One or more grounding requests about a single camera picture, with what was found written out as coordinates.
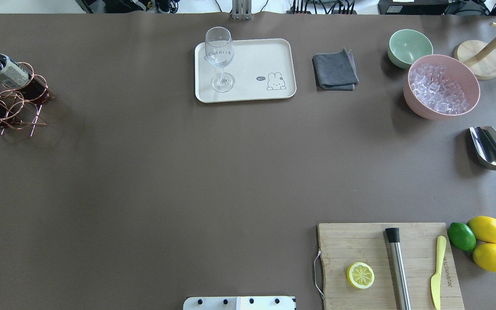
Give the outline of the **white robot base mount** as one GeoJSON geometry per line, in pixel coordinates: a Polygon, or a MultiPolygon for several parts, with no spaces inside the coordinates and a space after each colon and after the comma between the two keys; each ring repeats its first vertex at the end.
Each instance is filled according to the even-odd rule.
{"type": "Polygon", "coordinates": [[[295,310],[297,303],[291,296],[219,296],[191,297],[183,303],[183,310],[295,310]]]}

